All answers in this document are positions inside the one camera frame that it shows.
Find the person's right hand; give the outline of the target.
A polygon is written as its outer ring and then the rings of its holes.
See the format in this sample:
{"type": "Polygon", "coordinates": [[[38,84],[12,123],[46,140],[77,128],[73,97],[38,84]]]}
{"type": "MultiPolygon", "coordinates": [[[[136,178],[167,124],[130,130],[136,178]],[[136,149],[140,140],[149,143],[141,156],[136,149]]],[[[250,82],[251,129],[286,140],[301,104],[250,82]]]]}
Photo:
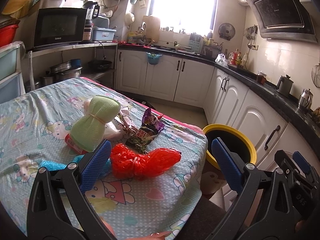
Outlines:
{"type": "Polygon", "coordinates": [[[308,226],[309,222],[307,220],[300,220],[295,226],[295,232],[298,233],[304,230],[308,226]]]}

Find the person's left hand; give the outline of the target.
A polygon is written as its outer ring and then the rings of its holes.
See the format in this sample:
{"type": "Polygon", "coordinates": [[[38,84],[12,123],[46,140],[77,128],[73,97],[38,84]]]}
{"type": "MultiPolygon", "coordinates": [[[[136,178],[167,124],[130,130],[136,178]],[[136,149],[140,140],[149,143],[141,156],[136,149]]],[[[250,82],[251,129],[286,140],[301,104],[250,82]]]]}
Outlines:
{"type": "MultiPolygon", "coordinates": [[[[112,226],[108,224],[102,217],[100,220],[103,222],[104,226],[112,233],[114,237],[116,237],[116,233],[112,226]]],[[[147,239],[156,239],[156,240],[165,240],[168,236],[172,234],[172,231],[162,231],[162,232],[154,232],[144,235],[134,235],[133,237],[127,238],[128,240],[147,240],[147,239]]]]}

